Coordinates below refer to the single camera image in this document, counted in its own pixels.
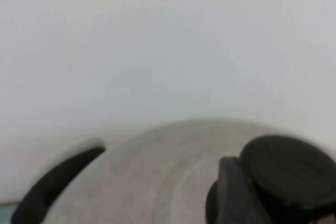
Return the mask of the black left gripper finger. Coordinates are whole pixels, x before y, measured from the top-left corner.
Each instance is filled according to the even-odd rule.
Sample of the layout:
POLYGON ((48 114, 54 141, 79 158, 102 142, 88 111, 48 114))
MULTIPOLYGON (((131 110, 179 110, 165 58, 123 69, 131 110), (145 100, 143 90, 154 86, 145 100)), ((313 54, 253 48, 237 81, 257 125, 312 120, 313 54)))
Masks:
POLYGON ((219 161, 219 223, 267 223, 251 181, 234 157, 219 161))

